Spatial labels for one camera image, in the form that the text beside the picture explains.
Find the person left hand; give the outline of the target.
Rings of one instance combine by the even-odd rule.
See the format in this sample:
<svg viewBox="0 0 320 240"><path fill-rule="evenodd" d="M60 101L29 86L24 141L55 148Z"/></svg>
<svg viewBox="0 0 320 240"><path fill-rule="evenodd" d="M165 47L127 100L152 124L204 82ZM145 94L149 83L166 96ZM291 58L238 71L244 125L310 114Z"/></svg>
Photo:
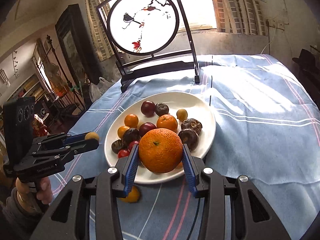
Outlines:
<svg viewBox="0 0 320 240"><path fill-rule="evenodd" d="M40 189L37 192L37 199L43 204L50 204L53 200L51 182L48 177L42 178L39 182Z"/></svg>

